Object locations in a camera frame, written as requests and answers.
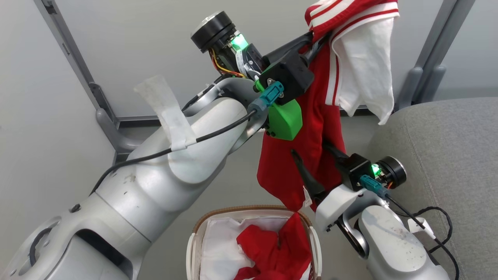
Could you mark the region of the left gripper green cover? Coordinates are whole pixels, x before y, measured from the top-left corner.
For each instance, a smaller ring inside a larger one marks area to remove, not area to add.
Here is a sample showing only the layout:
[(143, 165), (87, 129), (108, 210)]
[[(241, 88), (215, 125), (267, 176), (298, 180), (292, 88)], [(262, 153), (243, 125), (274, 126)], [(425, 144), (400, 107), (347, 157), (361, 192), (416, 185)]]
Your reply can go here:
[[(310, 62), (327, 44), (325, 34), (313, 44)], [(259, 129), (281, 140), (293, 140), (303, 126), (297, 98), (303, 94), (303, 56), (299, 50), (313, 41), (313, 32), (280, 46), (263, 56), (248, 43), (224, 11), (205, 18), (191, 35), (202, 53), (208, 53), (220, 77), (201, 96), (191, 101), (191, 110), (217, 98), (235, 99), (247, 110), (247, 135)]]

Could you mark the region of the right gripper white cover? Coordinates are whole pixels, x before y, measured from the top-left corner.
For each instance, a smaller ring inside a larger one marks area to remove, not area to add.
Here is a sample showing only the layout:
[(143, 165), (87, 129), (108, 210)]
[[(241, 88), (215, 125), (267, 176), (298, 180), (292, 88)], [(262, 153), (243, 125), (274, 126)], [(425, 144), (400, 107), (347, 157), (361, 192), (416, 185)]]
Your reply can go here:
[(363, 156), (348, 156), (328, 141), (323, 141), (322, 148), (332, 155), (343, 179), (342, 184), (327, 195), (324, 186), (305, 167), (297, 151), (291, 150), (304, 188), (311, 200), (318, 203), (315, 221), (322, 231), (333, 226), (343, 214), (355, 216), (372, 205), (388, 208), (389, 191), (407, 179), (403, 164), (391, 156), (372, 163)]

